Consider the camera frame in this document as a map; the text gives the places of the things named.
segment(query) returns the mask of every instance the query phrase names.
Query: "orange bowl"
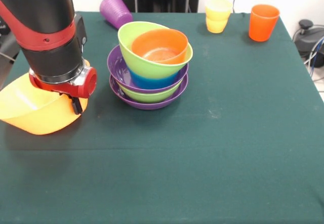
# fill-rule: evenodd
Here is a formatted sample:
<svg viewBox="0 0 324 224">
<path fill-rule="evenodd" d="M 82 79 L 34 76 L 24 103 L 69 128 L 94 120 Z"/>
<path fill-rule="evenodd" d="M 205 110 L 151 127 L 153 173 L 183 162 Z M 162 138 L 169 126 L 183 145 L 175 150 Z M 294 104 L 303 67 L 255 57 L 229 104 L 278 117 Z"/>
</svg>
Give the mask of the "orange bowl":
<svg viewBox="0 0 324 224">
<path fill-rule="evenodd" d="M 155 29 L 138 36 L 132 44 L 134 54 L 161 64 L 184 62 L 188 47 L 186 35 L 175 29 Z"/>
</svg>

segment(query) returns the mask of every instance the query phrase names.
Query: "blue bowl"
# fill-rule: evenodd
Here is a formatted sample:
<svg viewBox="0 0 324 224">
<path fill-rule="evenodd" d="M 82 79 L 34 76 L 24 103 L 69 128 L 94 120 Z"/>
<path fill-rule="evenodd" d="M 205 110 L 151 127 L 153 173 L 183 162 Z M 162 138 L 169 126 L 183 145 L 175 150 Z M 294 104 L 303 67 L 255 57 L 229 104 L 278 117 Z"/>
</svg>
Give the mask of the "blue bowl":
<svg viewBox="0 0 324 224">
<path fill-rule="evenodd" d="M 130 72 L 130 75 L 131 75 L 134 85 L 136 85 L 137 87 L 142 88 L 142 89 L 158 89 L 158 88 L 170 86 L 176 81 L 177 75 L 179 73 L 179 72 L 176 72 L 175 74 L 173 74 L 171 76 L 161 78 L 161 79 L 150 79 L 150 78 L 145 78 L 145 77 L 135 74 L 129 68 L 128 68 L 128 70 Z"/>
</svg>

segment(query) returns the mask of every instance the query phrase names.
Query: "yellow cup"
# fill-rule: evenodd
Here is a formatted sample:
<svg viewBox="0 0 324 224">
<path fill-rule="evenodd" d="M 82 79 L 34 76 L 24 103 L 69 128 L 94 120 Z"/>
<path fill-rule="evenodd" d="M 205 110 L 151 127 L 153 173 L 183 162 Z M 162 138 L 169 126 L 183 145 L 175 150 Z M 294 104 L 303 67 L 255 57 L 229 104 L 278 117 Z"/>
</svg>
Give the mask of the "yellow cup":
<svg viewBox="0 0 324 224">
<path fill-rule="evenodd" d="M 229 0 L 208 0 L 206 9 L 206 25 L 211 33 L 224 31 L 232 12 L 233 3 Z"/>
<path fill-rule="evenodd" d="M 80 103 L 85 111 L 88 99 Z M 0 91 L 0 120 L 34 135 L 61 130 L 79 117 L 67 95 L 35 88 L 28 73 Z"/>
</svg>

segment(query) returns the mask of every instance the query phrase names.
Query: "orange cup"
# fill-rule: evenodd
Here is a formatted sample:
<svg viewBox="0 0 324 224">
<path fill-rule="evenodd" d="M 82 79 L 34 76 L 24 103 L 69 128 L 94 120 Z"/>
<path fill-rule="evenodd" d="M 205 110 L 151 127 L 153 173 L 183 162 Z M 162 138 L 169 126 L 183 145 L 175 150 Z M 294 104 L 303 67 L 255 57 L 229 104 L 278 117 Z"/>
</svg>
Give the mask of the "orange cup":
<svg viewBox="0 0 324 224">
<path fill-rule="evenodd" d="M 138 36 L 132 44 L 136 55 L 161 64 L 184 62 L 188 38 L 175 29 L 155 29 Z"/>
<path fill-rule="evenodd" d="M 255 5 L 250 16 L 249 37 L 255 41 L 267 41 L 279 18 L 279 10 L 271 5 Z"/>
</svg>

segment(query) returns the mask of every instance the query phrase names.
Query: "purple cup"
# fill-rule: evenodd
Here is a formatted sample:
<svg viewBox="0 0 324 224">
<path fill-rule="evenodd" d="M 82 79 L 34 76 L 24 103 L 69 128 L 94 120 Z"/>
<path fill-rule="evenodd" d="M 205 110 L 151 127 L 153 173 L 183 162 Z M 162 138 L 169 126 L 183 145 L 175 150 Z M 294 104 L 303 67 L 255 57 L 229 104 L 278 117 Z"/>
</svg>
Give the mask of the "purple cup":
<svg viewBox="0 0 324 224">
<path fill-rule="evenodd" d="M 133 16 L 123 0 L 103 0 L 99 10 L 101 15 L 117 29 L 133 21 Z"/>
<path fill-rule="evenodd" d="M 134 92 L 142 93 L 142 94 L 156 94 L 160 92 L 164 92 L 175 85 L 178 84 L 179 81 L 181 81 L 184 76 L 188 72 L 188 64 L 186 64 L 177 74 L 175 81 L 172 85 L 166 86 L 163 88 L 158 89 L 142 89 L 137 87 L 131 78 L 130 71 L 126 65 L 125 60 L 123 59 L 122 53 L 120 51 L 119 46 L 115 46 L 111 52 L 108 55 L 107 58 L 107 66 L 108 70 L 110 72 L 110 75 L 113 76 L 113 78 L 118 81 L 122 86 L 126 87 L 129 90 L 132 90 Z"/>
<path fill-rule="evenodd" d="M 188 74 L 185 75 L 185 77 L 183 78 L 183 81 L 180 83 L 180 86 L 178 87 L 178 89 L 167 99 L 165 99 L 162 102 L 159 103 L 154 103 L 154 104 L 143 104 L 143 103 L 138 103 L 136 101 L 134 101 L 133 99 L 129 98 L 118 86 L 116 80 L 110 76 L 109 78 L 109 84 L 110 87 L 112 89 L 112 91 L 121 99 L 123 100 L 125 103 L 127 103 L 128 105 L 137 108 L 137 109 L 142 109 L 142 110 L 155 110 L 155 109 L 161 109 L 167 105 L 169 105 L 170 103 L 172 103 L 173 101 L 175 101 L 178 97 L 180 97 L 180 95 L 186 90 L 187 86 L 188 86 L 188 82 L 189 82 L 189 78 L 188 78 Z"/>
</svg>

